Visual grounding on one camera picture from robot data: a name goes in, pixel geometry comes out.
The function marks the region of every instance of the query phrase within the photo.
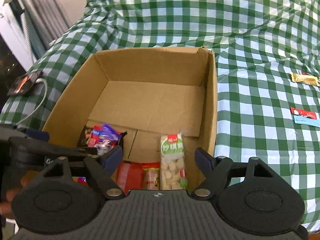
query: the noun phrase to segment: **snack package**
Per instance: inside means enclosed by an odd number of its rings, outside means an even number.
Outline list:
[[[294,122],[297,124],[306,124],[311,125],[315,127],[320,127],[320,120],[318,119],[311,119],[300,115],[294,115],[293,116]]]
[[[87,180],[86,180],[85,177],[78,177],[77,182],[80,183],[80,184],[86,185],[86,186],[88,185]]]
[[[117,185],[128,194],[129,189],[142,189],[143,169],[141,163],[122,162],[117,170]]]
[[[320,86],[318,82],[318,78],[311,75],[300,75],[291,72],[291,80],[292,82],[302,82],[311,86]]]
[[[77,143],[77,147],[87,147],[88,146],[88,140],[91,136],[92,129],[93,128],[86,127],[86,126],[83,127],[81,134],[80,134],[80,137],[79,137],[79,141]]]
[[[290,107],[290,111],[291,111],[291,114],[294,114],[294,115],[300,115],[300,116],[304,116],[304,117],[311,118],[311,119],[317,119],[316,113],[314,113],[314,112],[296,109],[293,107]]]
[[[143,189],[160,189],[160,162],[142,163],[143,169]]]
[[[88,138],[88,147],[95,147],[98,155],[104,155],[110,151],[121,138],[121,133],[114,130],[109,124],[95,125]]]
[[[313,74],[309,74],[308,72],[305,72],[305,71],[302,71],[302,70],[298,70],[298,74],[313,76]]]
[[[184,163],[182,133],[162,135],[161,189],[186,189],[188,185]]]

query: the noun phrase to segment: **curtain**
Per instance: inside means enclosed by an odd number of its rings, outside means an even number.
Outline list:
[[[45,50],[50,43],[69,28],[66,14],[59,0],[21,0],[28,15],[30,40],[37,58],[42,51],[37,48],[41,43]]]

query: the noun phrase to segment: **cardboard box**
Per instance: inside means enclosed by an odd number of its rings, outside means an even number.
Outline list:
[[[194,150],[213,153],[217,124],[214,53],[166,47],[100,51],[67,86],[44,131],[75,147],[84,125],[110,123],[124,138],[124,159],[160,161],[160,135],[182,132],[190,189],[199,184]]]

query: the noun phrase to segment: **green checkered tablecloth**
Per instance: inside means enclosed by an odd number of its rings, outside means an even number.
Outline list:
[[[320,229],[320,128],[295,124],[289,107],[317,113],[319,88],[290,81],[319,76],[319,0],[88,0],[84,17],[32,69],[49,85],[44,107],[24,123],[42,128],[62,91],[90,54],[103,49],[205,46],[216,55],[215,155],[258,156],[303,197],[302,224]],[[10,98],[2,123],[15,124],[44,90]]]

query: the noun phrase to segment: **purple snack wrapper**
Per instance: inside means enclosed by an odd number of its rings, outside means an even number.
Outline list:
[[[120,139],[120,134],[114,130],[108,123],[104,123],[102,126],[101,135],[106,136],[112,141],[118,141]]]

